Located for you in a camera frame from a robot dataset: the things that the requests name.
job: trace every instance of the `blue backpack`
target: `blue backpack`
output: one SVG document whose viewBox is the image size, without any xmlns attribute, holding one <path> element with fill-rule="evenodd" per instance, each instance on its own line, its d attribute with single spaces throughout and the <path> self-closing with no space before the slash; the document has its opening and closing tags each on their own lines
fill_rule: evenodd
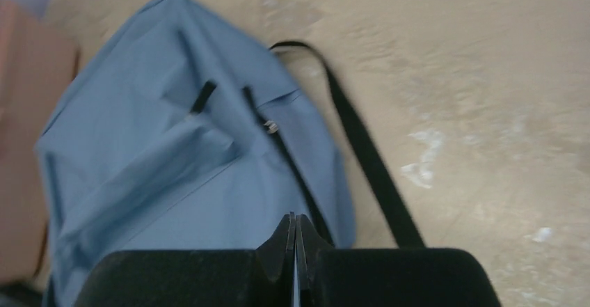
<svg viewBox="0 0 590 307">
<path fill-rule="evenodd" d="M 319 57 L 351 145 L 400 246 L 424 246 L 369 134 Z M 283 215 L 355 241 L 342 157 L 266 47 L 193 0 L 153 0 L 63 94 L 37 147 L 51 214 L 46 301 L 71 306 L 106 255 L 253 249 Z"/>
</svg>

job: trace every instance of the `concrete floor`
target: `concrete floor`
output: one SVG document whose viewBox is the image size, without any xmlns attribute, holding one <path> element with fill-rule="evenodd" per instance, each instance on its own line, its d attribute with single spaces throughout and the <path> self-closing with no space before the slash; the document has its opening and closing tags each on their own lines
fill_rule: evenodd
<svg viewBox="0 0 590 307">
<path fill-rule="evenodd" d="M 87 61 L 146 1 L 51 0 L 45 19 Z M 505 306 L 588 306 L 590 0 L 200 1 L 323 50 L 429 245 L 476 255 Z M 290 65 L 347 158 L 358 246 L 394 246 L 319 68 Z"/>
</svg>

